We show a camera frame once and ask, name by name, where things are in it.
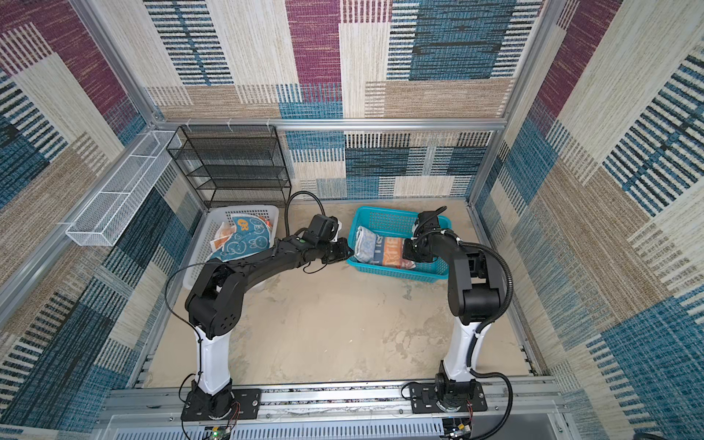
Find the rabbit print striped towel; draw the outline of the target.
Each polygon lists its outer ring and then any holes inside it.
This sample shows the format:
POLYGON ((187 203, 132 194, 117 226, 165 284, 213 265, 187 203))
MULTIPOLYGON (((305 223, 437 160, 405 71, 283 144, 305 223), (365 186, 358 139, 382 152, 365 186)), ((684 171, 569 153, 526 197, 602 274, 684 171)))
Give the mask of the rabbit print striped towel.
POLYGON ((354 257, 363 264, 414 270, 416 264, 403 259, 403 240, 381 236, 360 225, 355 232, 354 257))

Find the teal plastic basket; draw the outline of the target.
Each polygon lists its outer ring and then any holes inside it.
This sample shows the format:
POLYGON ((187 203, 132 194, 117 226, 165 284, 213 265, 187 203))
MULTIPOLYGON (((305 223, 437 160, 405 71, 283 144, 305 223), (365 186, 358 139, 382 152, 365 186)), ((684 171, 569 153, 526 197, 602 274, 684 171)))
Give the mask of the teal plastic basket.
POLYGON ((403 244, 414 233, 418 214, 363 206, 354 216, 348 244, 353 256, 348 263, 356 270, 375 275, 434 283, 448 279, 447 264, 440 258, 412 262, 403 258, 403 244))

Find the white plastic laundry basket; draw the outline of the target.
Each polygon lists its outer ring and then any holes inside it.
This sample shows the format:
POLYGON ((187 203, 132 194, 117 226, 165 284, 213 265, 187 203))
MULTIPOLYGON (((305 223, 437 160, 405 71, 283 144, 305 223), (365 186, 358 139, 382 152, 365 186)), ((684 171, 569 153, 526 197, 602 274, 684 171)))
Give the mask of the white plastic laundry basket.
POLYGON ((183 275, 190 290, 211 258, 238 260, 269 249, 275 241, 279 209, 274 205, 242 205, 214 209, 196 240, 183 275))

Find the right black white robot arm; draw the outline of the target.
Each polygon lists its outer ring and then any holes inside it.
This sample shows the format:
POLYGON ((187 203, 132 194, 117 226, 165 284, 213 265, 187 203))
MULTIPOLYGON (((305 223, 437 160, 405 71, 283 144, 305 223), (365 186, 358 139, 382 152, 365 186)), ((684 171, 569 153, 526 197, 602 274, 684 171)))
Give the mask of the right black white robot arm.
POLYGON ((491 247, 461 239, 440 225, 444 206, 418 214, 412 236, 403 242, 403 256, 413 262, 442 260, 447 264, 447 302, 456 318, 451 345, 434 381, 408 381, 401 397, 415 414, 467 412, 445 424, 445 439, 490 439, 508 422, 513 410, 513 385, 502 372, 478 370, 480 350, 491 326, 508 310, 514 297, 508 263, 491 247), (474 428, 474 414, 488 409, 481 382, 498 379, 508 393, 502 418, 486 432, 474 428))

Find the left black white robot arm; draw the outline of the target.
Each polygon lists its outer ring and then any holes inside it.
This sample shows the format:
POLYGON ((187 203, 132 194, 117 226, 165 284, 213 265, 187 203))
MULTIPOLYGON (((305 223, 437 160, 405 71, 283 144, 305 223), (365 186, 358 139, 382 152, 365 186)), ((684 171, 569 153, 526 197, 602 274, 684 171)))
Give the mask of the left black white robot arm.
POLYGON ((197 346, 197 370, 183 399, 184 421, 223 420, 236 413, 229 341, 249 290, 316 260, 328 266, 353 256, 346 238, 339 236, 341 222, 328 216, 321 202, 317 205, 320 213, 308 227, 288 232, 271 247, 245 258, 211 258, 200 265, 202 270, 184 305, 188 317, 182 320, 194 331, 197 346))

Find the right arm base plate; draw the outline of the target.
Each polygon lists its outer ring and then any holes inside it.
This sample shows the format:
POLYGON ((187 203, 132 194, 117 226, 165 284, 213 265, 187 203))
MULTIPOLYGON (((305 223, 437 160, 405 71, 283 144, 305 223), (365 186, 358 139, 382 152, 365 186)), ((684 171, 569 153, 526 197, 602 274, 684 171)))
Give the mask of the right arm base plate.
POLYGON ((409 381, 401 387, 401 397, 410 402, 414 414, 455 414, 486 412, 486 395, 480 382, 449 384, 409 381))

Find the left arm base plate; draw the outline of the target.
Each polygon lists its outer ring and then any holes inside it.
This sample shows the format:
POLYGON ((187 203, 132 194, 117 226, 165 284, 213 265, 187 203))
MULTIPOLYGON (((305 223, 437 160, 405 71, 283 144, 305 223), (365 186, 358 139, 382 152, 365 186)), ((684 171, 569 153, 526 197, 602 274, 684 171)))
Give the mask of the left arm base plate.
POLYGON ((181 412, 184 422, 255 420, 260 410, 262 389, 231 390, 215 395, 196 387, 191 390, 181 412))

